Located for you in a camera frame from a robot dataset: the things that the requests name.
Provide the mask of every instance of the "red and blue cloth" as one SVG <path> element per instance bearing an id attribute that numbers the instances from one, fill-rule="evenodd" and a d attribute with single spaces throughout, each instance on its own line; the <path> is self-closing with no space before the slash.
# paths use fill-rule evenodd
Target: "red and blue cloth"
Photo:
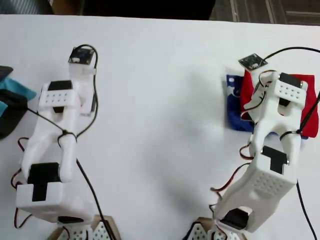
<path id="1" fill-rule="evenodd" d="M 306 92 L 305 107 L 302 110 L 301 119 L 303 119 L 312 105 L 315 103 L 317 96 L 315 92 L 315 76 L 293 74 L 301 81 L 308 83 Z M 250 102 L 254 92 L 251 75 L 245 71 L 244 76 L 227 75 L 227 116 L 230 127 L 234 130 L 252 132 L 253 124 L 240 118 L 241 112 L 244 110 L 244 105 Z M 306 126 L 303 129 L 301 136 L 303 138 L 315 138 L 319 128 L 318 109 L 316 108 L 309 118 Z"/>

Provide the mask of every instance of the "wooden base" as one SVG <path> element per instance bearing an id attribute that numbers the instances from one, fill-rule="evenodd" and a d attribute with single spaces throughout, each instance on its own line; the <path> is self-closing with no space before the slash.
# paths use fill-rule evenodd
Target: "wooden base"
<path id="1" fill-rule="evenodd" d="M 109 222 L 109 225 L 113 231 L 113 234 L 114 234 L 116 240 L 121 240 L 120 233 L 118 231 L 118 228 L 117 228 L 116 223 L 115 223 L 114 219 L 112 218 L 112 216 L 103 216 L 103 217 L 105 220 L 107 220 Z M 100 220 L 101 220 L 101 218 L 99 215 L 94 216 L 93 222 L 91 224 L 92 231 L 94 231 L 96 229 Z M 59 236 L 61 235 L 61 233 L 63 232 L 63 230 L 64 229 L 62 227 L 58 227 L 56 230 L 54 230 L 51 233 L 51 235 L 47 238 L 47 240 L 57 240 L 59 238 Z"/>

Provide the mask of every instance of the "white tabletop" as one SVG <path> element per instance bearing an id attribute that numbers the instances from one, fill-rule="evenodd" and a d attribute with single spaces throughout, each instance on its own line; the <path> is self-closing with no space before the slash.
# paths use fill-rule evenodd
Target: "white tabletop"
<path id="1" fill-rule="evenodd" d="M 238 150 L 249 137 L 231 130 L 226 119 L 225 76 L 243 75 L 238 59 L 288 46 L 320 48 L 317 26 L 0 15 L 0 32 L 0 65 L 13 67 L 11 77 L 37 91 L 32 109 L 45 82 L 68 78 L 72 47 L 97 48 L 99 114 L 78 141 L 78 157 L 103 213 L 113 216 L 124 240 L 178 240 L 197 217 L 211 216 L 208 204 L 216 196 L 209 188 L 224 184 L 243 163 Z M 293 50 L 271 61 L 278 71 L 314 74 L 320 89 L 320 55 Z M 16 141 L 31 136 L 35 122 L 28 112 L 0 142 L 2 239 L 45 239 L 55 228 L 36 218 L 20 230 L 13 226 L 16 193 L 10 177 L 22 155 Z M 275 138 L 268 142 L 279 145 Z M 303 142 L 298 170 L 318 234 L 319 144 L 319 137 Z M 296 188 L 247 236 L 312 239 Z"/>

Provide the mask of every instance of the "robotic arm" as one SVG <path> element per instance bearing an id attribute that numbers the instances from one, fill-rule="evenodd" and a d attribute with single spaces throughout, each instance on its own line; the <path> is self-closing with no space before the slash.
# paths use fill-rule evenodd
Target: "robotic arm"
<path id="1" fill-rule="evenodd" d="M 93 54 L 91 49 L 74 48 L 69 58 L 70 80 L 43 86 L 37 123 L 21 162 L 27 184 L 18 185 L 16 206 L 48 222 L 87 225 L 94 218 L 94 202 L 86 197 L 84 186 L 75 181 L 75 171 L 79 171 L 75 136 L 78 119 L 95 109 L 92 79 L 96 69 L 90 65 Z M 62 158 L 49 162 L 44 154 L 57 143 Z"/>
<path id="2" fill-rule="evenodd" d="M 253 160 L 214 209 L 217 226 L 234 233 L 256 231 L 297 183 L 301 136 L 292 133 L 300 128 L 308 84 L 269 68 L 265 65 L 250 72 L 257 84 L 251 101 L 244 106 L 256 124 L 248 141 Z M 264 145 L 270 132 L 280 136 L 284 152 Z"/>

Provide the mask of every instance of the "red fabric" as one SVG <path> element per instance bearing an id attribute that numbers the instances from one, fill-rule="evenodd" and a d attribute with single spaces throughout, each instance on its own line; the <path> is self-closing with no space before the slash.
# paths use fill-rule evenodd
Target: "red fabric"
<path id="1" fill-rule="evenodd" d="M 304 119 L 312 105 L 316 102 L 317 96 L 315 92 L 315 76 L 314 75 L 302 75 L 302 74 L 292 74 L 299 78 L 301 81 L 305 81 L 308 83 L 308 88 L 306 91 L 306 99 L 305 106 L 302 110 L 301 120 Z M 244 105 L 250 102 L 251 96 L 254 93 L 254 87 L 252 85 L 251 75 L 248 71 L 244 72 L 244 78 L 242 82 L 242 87 L 240 91 L 240 106 L 241 111 L 244 111 Z M 315 138 L 318 133 L 319 128 L 319 116 L 318 116 L 318 108 L 315 108 L 311 117 L 309 118 L 307 124 L 303 129 L 302 136 Z"/>

